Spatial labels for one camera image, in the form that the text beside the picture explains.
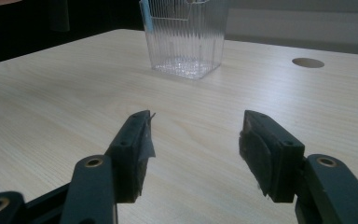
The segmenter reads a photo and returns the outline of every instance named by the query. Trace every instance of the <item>gray wall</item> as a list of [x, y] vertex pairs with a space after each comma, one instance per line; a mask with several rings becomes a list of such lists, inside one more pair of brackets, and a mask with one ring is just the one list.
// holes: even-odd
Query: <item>gray wall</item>
[[230, 0], [227, 39], [358, 54], [358, 0]]

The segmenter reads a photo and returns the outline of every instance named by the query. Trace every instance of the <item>table surface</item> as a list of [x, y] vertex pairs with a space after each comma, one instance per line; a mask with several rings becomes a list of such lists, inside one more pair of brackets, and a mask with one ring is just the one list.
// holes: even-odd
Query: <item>table surface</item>
[[191, 80], [150, 68], [144, 32], [116, 30], [0, 63], [0, 191], [28, 202], [68, 183], [145, 109], [157, 157], [120, 223], [296, 223], [294, 204], [265, 198], [239, 155], [246, 109], [358, 177], [358, 55], [226, 41], [222, 65]]

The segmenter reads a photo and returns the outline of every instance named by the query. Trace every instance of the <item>transparent cup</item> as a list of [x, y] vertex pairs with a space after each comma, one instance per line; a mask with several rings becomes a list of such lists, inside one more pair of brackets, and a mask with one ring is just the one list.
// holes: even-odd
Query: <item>transparent cup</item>
[[222, 62], [228, 0], [141, 0], [152, 68], [202, 78]]

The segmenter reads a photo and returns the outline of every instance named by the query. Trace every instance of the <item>dark background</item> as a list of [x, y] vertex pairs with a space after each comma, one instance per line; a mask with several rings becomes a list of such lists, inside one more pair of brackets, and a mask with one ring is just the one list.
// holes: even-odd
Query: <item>dark background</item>
[[0, 6], [0, 62], [111, 30], [144, 29], [139, 0], [67, 1], [69, 32], [50, 30], [48, 0]]

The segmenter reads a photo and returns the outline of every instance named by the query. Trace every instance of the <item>plastic bin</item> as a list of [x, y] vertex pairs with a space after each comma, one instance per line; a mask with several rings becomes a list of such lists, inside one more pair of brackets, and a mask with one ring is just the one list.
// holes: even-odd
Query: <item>plastic bin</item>
[[222, 62], [228, 0], [141, 0], [152, 68], [201, 78]]

